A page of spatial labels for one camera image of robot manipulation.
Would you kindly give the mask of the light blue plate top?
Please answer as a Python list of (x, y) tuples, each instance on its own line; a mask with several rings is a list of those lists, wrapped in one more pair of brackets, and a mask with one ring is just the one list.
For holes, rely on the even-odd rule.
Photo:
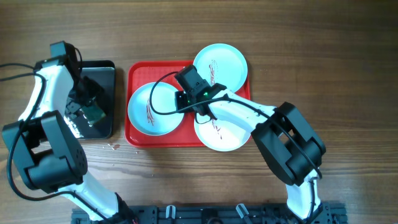
[(248, 65), (243, 54), (228, 44), (211, 44), (199, 51), (193, 61), (199, 75), (211, 86), (222, 84), (237, 92), (248, 77)]

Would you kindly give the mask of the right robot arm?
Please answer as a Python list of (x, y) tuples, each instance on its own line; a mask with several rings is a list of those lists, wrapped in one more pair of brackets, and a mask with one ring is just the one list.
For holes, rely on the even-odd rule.
[(178, 112), (196, 112), (227, 121), (250, 133), (273, 174), (286, 184), (287, 206), (311, 223), (320, 207), (316, 183), (326, 147), (301, 112), (291, 103), (266, 106), (242, 98), (224, 85), (210, 85), (189, 65), (175, 79), (184, 91)]

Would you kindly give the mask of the light blue plate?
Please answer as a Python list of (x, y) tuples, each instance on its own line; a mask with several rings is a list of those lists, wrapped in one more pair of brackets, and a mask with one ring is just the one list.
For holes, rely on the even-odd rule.
[[(150, 91), (154, 82), (139, 87), (131, 96), (127, 115), (131, 124), (141, 133), (161, 136), (172, 132), (182, 122), (183, 113), (160, 115), (155, 113), (149, 102)], [(171, 84), (160, 82), (152, 93), (152, 104), (157, 111), (175, 111), (175, 92)]]
[(199, 75), (211, 86), (222, 84), (237, 92), (248, 77), (248, 65), (243, 54), (228, 44), (211, 44), (199, 51), (193, 61)]

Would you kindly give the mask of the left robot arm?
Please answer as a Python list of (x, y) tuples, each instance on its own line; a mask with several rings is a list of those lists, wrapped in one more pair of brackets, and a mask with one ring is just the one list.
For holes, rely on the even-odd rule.
[(82, 75), (82, 56), (72, 44), (53, 43), (50, 53), (29, 72), (35, 87), (25, 111), (2, 129), (10, 188), (32, 202), (63, 196), (90, 223), (137, 223), (126, 202), (89, 173), (86, 154), (64, 119), (70, 114), (83, 115), (90, 125), (101, 121), (106, 113), (98, 100), (108, 101), (106, 90)]

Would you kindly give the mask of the green yellow sponge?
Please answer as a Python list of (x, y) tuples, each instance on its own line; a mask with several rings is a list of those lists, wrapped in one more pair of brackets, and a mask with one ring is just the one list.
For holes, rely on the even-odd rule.
[(81, 111), (83, 112), (83, 116), (87, 120), (89, 126), (95, 125), (106, 117), (106, 113), (98, 106), (97, 103), (83, 106)]

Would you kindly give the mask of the white plate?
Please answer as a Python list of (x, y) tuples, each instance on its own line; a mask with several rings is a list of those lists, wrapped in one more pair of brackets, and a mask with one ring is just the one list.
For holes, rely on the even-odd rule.
[(233, 151), (243, 146), (250, 133), (228, 121), (197, 115), (193, 121), (199, 140), (210, 149), (220, 152)]

